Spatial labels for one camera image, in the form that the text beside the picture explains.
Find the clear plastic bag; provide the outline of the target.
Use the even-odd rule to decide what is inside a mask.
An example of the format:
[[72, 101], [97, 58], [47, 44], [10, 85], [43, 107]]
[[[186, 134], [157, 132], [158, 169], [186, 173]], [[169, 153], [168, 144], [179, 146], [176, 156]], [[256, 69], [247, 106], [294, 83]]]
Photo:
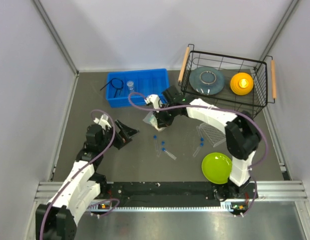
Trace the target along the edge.
[[154, 127], [158, 132], [165, 130], [165, 127], [158, 127], [158, 122], [156, 117], [152, 112], [148, 112], [147, 115], [143, 118], [143, 122]]

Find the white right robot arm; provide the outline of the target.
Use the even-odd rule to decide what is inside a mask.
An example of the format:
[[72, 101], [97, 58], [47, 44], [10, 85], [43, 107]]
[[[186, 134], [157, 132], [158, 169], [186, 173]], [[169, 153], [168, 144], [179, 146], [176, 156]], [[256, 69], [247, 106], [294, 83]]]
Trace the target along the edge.
[[245, 113], [218, 108], [201, 98], [184, 96], [174, 86], [166, 89], [163, 96], [165, 101], [156, 94], [149, 95], [145, 100], [146, 104], [154, 108], [154, 126], [162, 130], [172, 125], [175, 117], [186, 116], [222, 132], [227, 150], [232, 156], [230, 175], [222, 181], [222, 185], [227, 186], [226, 190], [234, 198], [245, 194], [251, 180], [253, 157], [259, 143], [265, 139], [258, 125]]

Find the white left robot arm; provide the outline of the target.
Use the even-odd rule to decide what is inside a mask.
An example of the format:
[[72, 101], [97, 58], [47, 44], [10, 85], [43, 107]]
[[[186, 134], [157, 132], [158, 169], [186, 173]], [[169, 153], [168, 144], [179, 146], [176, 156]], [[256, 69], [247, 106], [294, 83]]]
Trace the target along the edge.
[[119, 120], [109, 123], [104, 115], [94, 119], [66, 180], [46, 204], [40, 204], [36, 209], [36, 239], [75, 238], [86, 209], [95, 198], [105, 197], [109, 190], [106, 177], [96, 172], [104, 152], [110, 147], [121, 149], [137, 133], [138, 130]]

